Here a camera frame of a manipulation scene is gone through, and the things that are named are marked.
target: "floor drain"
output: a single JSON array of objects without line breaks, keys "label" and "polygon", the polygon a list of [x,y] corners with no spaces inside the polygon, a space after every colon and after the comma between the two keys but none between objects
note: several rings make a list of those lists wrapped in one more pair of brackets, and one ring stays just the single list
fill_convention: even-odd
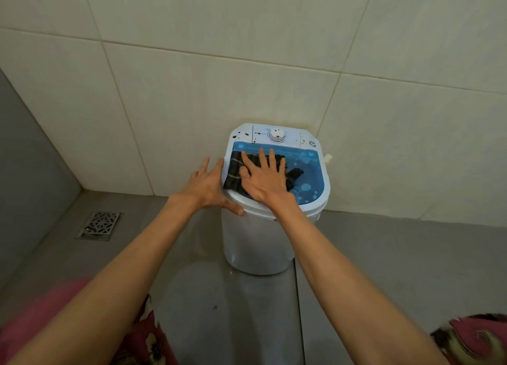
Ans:
[{"label": "floor drain", "polygon": [[77,236],[80,240],[109,241],[111,239],[112,228],[120,218],[121,213],[109,213],[97,211],[93,213],[86,222],[85,227]]}]

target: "gray floor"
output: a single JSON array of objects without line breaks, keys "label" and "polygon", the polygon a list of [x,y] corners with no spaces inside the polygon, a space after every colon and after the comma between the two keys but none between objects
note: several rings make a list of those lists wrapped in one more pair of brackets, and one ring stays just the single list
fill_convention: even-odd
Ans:
[{"label": "gray floor", "polygon": [[[332,212],[317,226],[427,332],[507,312],[505,228]],[[296,272],[306,364],[352,364],[299,264]]]},{"label": "gray floor", "polygon": [[[84,192],[0,293],[0,325],[67,279],[93,276],[158,213],[165,198]],[[124,213],[110,242],[75,240],[94,211]],[[232,269],[219,209],[194,215],[151,289],[181,365],[302,364],[295,268],[269,277]]]}]

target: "mini washing machine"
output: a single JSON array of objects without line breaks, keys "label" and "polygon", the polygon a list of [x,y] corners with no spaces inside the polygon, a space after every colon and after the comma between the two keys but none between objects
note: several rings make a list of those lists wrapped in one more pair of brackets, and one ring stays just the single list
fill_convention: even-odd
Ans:
[{"label": "mini washing machine", "polygon": [[[301,210],[315,222],[329,198],[330,184],[326,164],[318,140],[308,131],[297,128],[245,123],[229,137],[222,170],[224,185],[235,151],[266,155],[273,149],[285,157],[286,172],[301,169],[290,192]],[[222,209],[224,254],[235,268],[255,275],[270,275],[284,271],[294,259],[294,251],[280,224],[269,208],[248,195],[225,190],[225,195],[246,212],[243,217]]]}]

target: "blue transparent lid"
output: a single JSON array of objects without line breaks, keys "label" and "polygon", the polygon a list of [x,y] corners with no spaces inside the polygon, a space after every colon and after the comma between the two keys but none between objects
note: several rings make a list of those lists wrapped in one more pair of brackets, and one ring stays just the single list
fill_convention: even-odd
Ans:
[{"label": "blue transparent lid", "polygon": [[266,155],[269,154],[270,149],[273,149],[275,154],[284,156],[287,171],[291,169],[303,170],[303,175],[296,179],[295,186],[290,191],[295,195],[298,205],[312,203],[322,195],[324,192],[324,178],[322,177],[320,160],[316,151],[246,142],[234,142],[232,151],[244,151],[247,154],[258,154],[260,148],[264,150]]}]

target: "person's left arm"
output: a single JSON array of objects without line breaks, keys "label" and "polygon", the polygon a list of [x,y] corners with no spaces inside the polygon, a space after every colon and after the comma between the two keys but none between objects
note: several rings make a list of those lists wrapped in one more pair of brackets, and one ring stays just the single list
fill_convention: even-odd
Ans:
[{"label": "person's left arm", "polygon": [[169,197],[155,220],[114,258],[9,362],[109,364],[128,332],[174,241],[199,209],[220,206],[244,215],[220,189],[224,160],[207,172],[209,158],[187,186]]}]

